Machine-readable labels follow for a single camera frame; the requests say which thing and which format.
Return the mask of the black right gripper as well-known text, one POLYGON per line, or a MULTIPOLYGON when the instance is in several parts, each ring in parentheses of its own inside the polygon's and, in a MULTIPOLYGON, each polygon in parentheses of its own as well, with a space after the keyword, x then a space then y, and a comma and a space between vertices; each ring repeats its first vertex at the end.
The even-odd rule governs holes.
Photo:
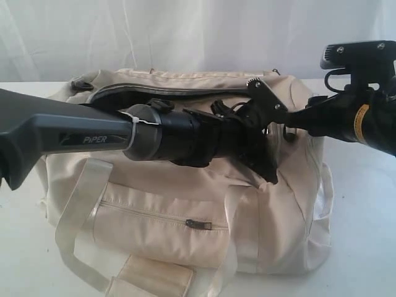
POLYGON ((367 142, 364 119, 374 90, 341 92, 331 97, 311 97, 305 109, 289 112, 285 125, 304 129, 311 136, 328 136, 345 142, 367 142))

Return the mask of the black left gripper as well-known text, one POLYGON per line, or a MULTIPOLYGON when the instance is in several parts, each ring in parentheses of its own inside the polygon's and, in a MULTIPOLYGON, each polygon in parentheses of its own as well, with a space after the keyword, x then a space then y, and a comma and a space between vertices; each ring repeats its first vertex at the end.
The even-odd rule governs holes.
POLYGON ((182 159, 182 165, 205 168, 214 158, 230 158, 265 181, 277 184, 277 162, 254 102, 239 102, 229 108, 222 100, 216 100, 210 109, 212 113, 183 109, 196 123, 192 150, 182 159))

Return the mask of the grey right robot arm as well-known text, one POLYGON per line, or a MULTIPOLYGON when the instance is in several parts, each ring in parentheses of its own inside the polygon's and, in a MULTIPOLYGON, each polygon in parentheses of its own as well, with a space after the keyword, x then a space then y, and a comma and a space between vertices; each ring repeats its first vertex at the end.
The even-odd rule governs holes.
POLYGON ((311 97, 305 109, 288 113, 285 124, 395 155, 395 100, 373 89, 311 97))

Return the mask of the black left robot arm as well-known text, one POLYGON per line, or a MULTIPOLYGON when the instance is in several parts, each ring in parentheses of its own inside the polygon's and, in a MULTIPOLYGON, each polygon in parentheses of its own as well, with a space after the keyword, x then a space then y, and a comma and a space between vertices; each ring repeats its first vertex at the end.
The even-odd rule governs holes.
POLYGON ((214 158, 240 162, 277 183, 264 128, 230 109, 210 114, 151 99, 126 111, 1 90, 1 178, 18 189, 44 155, 120 150, 134 161, 205 168, 214 158))

